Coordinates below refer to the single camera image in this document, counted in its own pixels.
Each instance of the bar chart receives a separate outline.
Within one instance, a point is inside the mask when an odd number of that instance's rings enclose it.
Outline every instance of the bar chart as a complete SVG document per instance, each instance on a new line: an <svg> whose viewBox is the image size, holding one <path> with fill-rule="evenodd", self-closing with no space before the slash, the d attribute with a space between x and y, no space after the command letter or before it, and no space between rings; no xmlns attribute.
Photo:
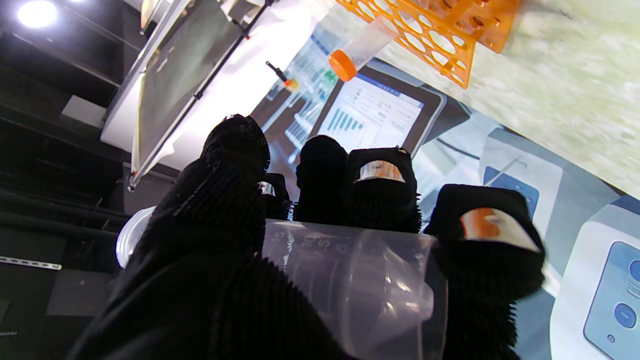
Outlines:
<svg viewBox="0 0 640 360"><path fill-rule="evenodd" d="M354 120L352 116L347 114L344 110L338 108L333 114L333 117L326 128L326 131L330 133L353 130L362 131L363 127L364 126L362 123Z"/></svg>

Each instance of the black pipe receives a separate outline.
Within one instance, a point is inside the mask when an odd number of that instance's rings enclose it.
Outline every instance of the black pipe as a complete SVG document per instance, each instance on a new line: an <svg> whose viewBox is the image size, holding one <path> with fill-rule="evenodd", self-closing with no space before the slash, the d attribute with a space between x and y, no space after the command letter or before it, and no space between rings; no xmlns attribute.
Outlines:
<svg viewBox="0 0 640 360"><path fill-rule="evenodd" d="M124 224L131 218L129 215L110 209L91 207L76 202L69 202L40 195L26 195L8 192L6 190L0 190L0 203L2 202L27 205L37 209L51 210L58 213L76 215L93 220L109 220L110 222L116 222L118 224Z"/></svg>
<svg viewBox="0 0 640 360"><path fill-rule="evenodd" d="M59 234L103 241L116 241L118 239L118 233L112 233L111 231L90 229L87 227L25 217L23 215L10 213L0 213L0 225L42 231L49 234Z"/></svg>

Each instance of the lab equipment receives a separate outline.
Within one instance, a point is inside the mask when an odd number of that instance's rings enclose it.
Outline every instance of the lab equipment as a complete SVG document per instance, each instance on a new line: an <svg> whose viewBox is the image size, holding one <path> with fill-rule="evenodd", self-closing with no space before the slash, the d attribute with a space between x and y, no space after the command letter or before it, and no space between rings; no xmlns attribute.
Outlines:
<svg viewBox="0 0 640 360"><path fill-rule="evenodd" d="M476 42L500 53L519 4L519 0L336 2L367 22L386 19L397 29L398 43L465 89Z"/></svg>
<svg viewBox="0 0 640 360"><path fill-rule="evenodd" d="M387 44L398 36L396 27L384 16L373 20L356 38L329 56L329 63L338 78L350 81Z"/></svg>

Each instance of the label on glove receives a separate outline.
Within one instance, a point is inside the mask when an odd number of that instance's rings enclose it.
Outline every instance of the label on glove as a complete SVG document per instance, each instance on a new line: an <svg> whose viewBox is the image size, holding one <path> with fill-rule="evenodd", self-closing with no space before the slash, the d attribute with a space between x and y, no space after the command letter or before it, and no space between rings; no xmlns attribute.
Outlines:
<svg viewBox="0 0 640 360"><path fill-rule="evenodd" d="M504 211L492 208L473 209L462 215L460 222L466 240L499 241L540 252L524 228Z"/></svg>
<svg viewBox="0 0 640 360"><path fill-rule="evenodd" d="M354 181L388 179L406 183L397 166L382 160L372 161L360 168L360 178Z"/></svg>

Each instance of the clear plastic container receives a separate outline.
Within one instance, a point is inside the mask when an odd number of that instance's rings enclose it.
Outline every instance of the clear plastic container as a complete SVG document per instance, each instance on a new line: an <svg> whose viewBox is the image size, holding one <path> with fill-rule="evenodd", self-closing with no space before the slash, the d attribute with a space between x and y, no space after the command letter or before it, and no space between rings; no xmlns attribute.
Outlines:
<svg viewBox="0 0 640 360"><path fill-rule="evenodd" d="M350 43L329 55L329 64L340 80L349 81L398 35L391 21L379 16Z"/></svg>
<svg viewBox="0 0 640 360"><path fill-rule="evenodd" d="M155 208L154 206L135 213L120 230L118 241L116 242L116 258L121 268L127 267L129 257L133 254L133 250L145 232Z"/></svg>
<svg viewBox="0 0 640 360"><path fill-rule="evenodd" d="M125 225L121 266L153 208ZM446 331L447 283L428 235L268 220L262 255L305 294L333 337L364 360L439 360Z"/></svg>

